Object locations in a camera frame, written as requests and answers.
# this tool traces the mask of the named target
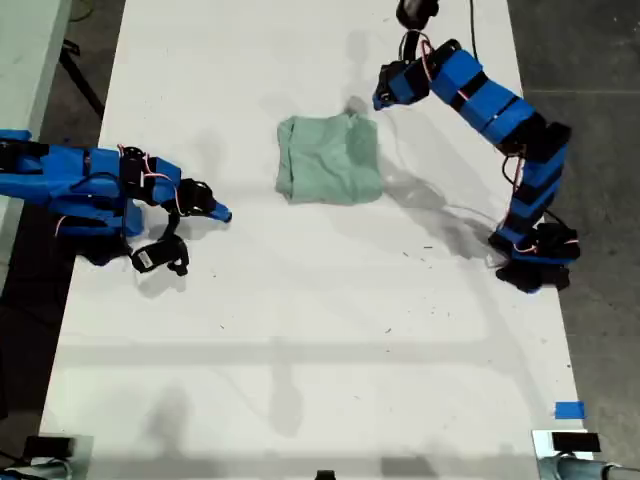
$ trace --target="folded cloth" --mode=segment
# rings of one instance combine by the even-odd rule
[[[278,126],[276,190],[293,203],[340,205],[382,195],[376,124],[362,115],[291,117]]]

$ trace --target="white table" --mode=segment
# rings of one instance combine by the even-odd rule
[[[552,415],[576,399],[557,294],[496,280],[479,239],[500,155],[435,97],[371,112],[394,3],[127,3],[101,144],[177,162],[234,220],[182,223],[182,279],[76,262],[42,431],[93,437],[90,478],[530,479],[530,430],[580,428]],[[481,59],[518,91],[506,0],[479,3]],[[469,45],[466,0],[429,31]],[[392,195],[287,205],[278,122],[350,99]]]
[[[0,130],[38,138],[71,0],[0,0]],[[9,268],[22,200],[0,196],[0,291]]]

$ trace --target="cable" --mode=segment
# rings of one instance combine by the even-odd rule
[[[516,182],[514,180],[512,180],[509,175],[507,175],[507,163],[509,162],[509,160],[513,158],[510,157],[509,155],[504,157],[504,162],[502,162],[502,176],[507,180],[507,182],[509,182],[511,185],[513,185],[513,191],[515,193],[516,189],[518,188],[518,185],[516,184]],[[546,213],[547,215],[549,215],[551,218],[553,218],[556,222],[558,222],[560,225],[562,225],[565,228],[569,228],[567,227],[567,224],[564,223],[564,221],[555,213],[553,213],[551,210],[549,210],[548,208],[544,209],[544,213]]]
[[[402,36],[402,39],[400,40],[400,45],[398,46],[398,60],[402,60],[403,53],[404,53],[404,45],[410,33],[417,33],[419,37],[423,37],[424,40],[429,44],[429,48],[433,50],[433,46],[431,45],[431,40],[423,31],[417,30],[415,28],[409,29],[405,32],[405,34]]]
[[[155,178],[164,178],[165,180],[169,180],[169,182],[171,183],[171,186],[173,187],[173,190],[176,194],[176,208],[178,209],[178,213],[180,214],[181,217],[184,217],[184,213],[182,213],[182,210],[180,210],[180,202],[178,201],[178,187],[176,187],[175,183],[173,183],[173,180],[171,180],[167,175],[163,174],[163,173],[153,173],[151,171],[151,169],[149,168],[149,154],[145,153],[144,155],[144,165],[147,168],[147,173],[144,175],[144,178],[147,177],[155,177]]]
[[[469,10],[471,12],[471,45],[473,47],[473,57],[478,61],[478,49],[476,48],[476,8],[473,0],[469,0]]]
[[[426,41],[423,40],[422,42],[420,42],[420,49],[422,50],[422,66],[424,67],[424,73],[427,75],[427,80],[429,80],[429,83],[431,83],[431,72],[429,72],[429,66],[427,65],[427,57],[431,54],[431,52],[427,53],[427,51],[425,50],[425,47],[427,46],[428,44]]]
[[[84,12],[83,14],[78,15],[77,17],[71,18],[69,20],[69,23],[78,23],[83,20],[86,20],[91,15],[93,15],[93,12],[96,7],[95,0],[78,0],[78,3],[83,3],[87,7],[87,11]]]
[[[60,217],[60,220],[58,220],[58,223],[56,223],[56,231],[53,234],[54,238],[58,236],[58,231],[60,230],[60,225],[62,225],[62,221],[67,218],[66,215],[63,215],[62,217]]]

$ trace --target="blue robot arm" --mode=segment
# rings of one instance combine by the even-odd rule
[[[410,30],[405,46],[415,48],[420,35]],[[431,91],[506,158],[525,162],[521,182],[509,179],[514,193],[508,214],[489,238],[510,259],[497,276],[527,292],[544,284],[568,286],[566,266],[580,256],[577,233],[555,216],[559,223],[538,222],[560,185],[571,129],[547,123],[525,100],[489,79],[455,40],[417,60],[405,48],[400,60],[382,66],[373,105],[411,105]]]
[[[55,235],[96,264],[128,255],[140,272],[167,264],[184,275],[189,257],[175,234],[180,219],[231,221],[207,184],[182,179],[178,167],[140,149],[69,148],[29,139],[29,132],[0,130],[0,194],[46,207],[56,215]],[[143,220],[134,200],[169,215],[160,240],[135,252],[127,237],[142,233]]]

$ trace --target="green cloth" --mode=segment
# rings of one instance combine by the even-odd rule
[[[276,190],[293,203],[340,205],[382,195],[376,124],[362,115],[291,117],[278,126]]]

